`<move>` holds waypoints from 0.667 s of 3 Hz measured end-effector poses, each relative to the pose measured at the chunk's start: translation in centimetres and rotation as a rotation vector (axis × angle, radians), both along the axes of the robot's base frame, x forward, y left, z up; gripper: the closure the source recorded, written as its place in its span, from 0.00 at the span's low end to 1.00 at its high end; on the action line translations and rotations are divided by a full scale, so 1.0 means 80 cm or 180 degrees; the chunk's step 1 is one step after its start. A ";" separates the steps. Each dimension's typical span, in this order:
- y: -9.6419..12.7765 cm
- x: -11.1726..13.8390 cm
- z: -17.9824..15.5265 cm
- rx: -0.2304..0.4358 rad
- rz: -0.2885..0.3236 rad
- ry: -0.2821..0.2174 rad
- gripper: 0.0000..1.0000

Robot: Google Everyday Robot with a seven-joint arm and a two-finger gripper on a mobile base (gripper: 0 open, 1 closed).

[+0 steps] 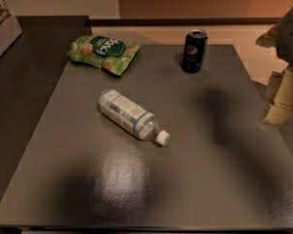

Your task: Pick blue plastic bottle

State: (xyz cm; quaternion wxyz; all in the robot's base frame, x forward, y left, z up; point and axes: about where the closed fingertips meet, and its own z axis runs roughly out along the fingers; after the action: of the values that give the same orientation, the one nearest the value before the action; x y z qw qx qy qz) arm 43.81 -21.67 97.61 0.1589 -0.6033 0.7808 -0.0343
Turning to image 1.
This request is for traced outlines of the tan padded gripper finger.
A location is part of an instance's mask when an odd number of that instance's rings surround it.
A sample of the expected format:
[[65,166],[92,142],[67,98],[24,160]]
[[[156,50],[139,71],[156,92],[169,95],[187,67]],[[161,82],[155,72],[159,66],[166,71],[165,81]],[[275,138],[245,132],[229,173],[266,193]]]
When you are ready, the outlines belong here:
[[282,125],[293,114],[293,63],[281,73],[272,73],[266,96],[262,120],[268,124]]

